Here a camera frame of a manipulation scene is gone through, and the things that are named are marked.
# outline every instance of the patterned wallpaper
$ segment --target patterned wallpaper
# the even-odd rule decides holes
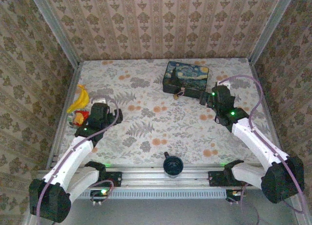
[[[49,0],[81,60],[248,57],[277,0]]]
[[[20,224],[72,67],[33,0],[0,0],[0,224]]]
[[[256,69],[282,147],[304,162],[312,211],[312,0],[292,0]]]

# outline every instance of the metal frame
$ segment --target metal frame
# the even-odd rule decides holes
[[[190,166],[186,165],[183,172],[176,178],[168,177],[163,167],[137,167],[137,166],[110,166],[107,172],[121,171],[122,184],[124,189],[207,189],[210,188],[208,180],[209,171],[220,171],[224,168],[220,165]],[[38,178],[42,178],[49,171],[39,171]],[[213,187],[224,189],[240,189],[241,187]]]
[[[70,86],[68,88],[65,103],[63,106],[63,110],[62,110],[61,116],[59,118],[58,128],[57,128],[56,134],[54,136],[54,140],[53,140],[52,147],[50,150],[49,158],[48,158],[48,161],[46,164],[46,169],[50,169],[50,167],[52,165],[52,161],[55,158],[55,156],[59,150],[60,144],[62,142],[62,139],[64,136],[64,130],[66,127],[66,125],[65,125],[66,124],[66,118],[67,118],[66,110],[74,99],[82,67],[83,67],[83,62],[80,63],[78,68],[74,70],[74,73],[73,73],[73,76],[72,76],[72,79],[70,82]]]
[[[278,0],[248,60],[255,65],[292,0]]]
[[[92,189],[85,190],[77,199],[105,199],[91,196]],[[115,187],[109,199],[226,199],[223,188],[210,189],[124,189]]]
[[[56,18],[56,15],[53,13],[53,9],[49,5],[48,0],[34,0],[36,6],[40,10],[43,18],[49,25],[50,29],[52,30],[55,38],[58,40],[58,43],[62,47],[63,51],[65,52],[68,60],[73,65],[73,68],[76,69],[79,64],[79,56],[76,54],[73,45],[67,38],[63,28]]]

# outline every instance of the starry night tin box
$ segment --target starry night tin box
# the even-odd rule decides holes
[[[200,98],[206,91],[208,72],[207,67],[169,61],[162,81],[163,91]]]

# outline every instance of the table surface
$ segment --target table surface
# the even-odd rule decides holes
[[[189,166],[226,164],[237,159],[259,164],[242,141],[215,123],[215,113],[201,106],[198,99],[182,96],[174,100],[172,94],[162,91],[168,61],[208,67],[208,92],[217,80],[233,75],[252,76],[245,58],[85,61],[79,84],[85,85],[90,98],[115,98],[124,120],[104,134],[83,163],[162,166],[163,153],[167,151]],[[254,83],[244,78],[231,81],[231,94],[236,96],[234,105],[247,113],[259,100]],[[108,105],[115,109],[112,102]],[[68,149],[76,131],[69,125],[70,116],[67,120],[59,156]],[[261,105],[253,121],[272,140]]]

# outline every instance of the banana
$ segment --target banana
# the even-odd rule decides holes
[[[78,85],[81,88],[79,98],[67,109],[67,113],[71,113],[78,109],[85,108],[89,103],[89,95],[83,85]]]

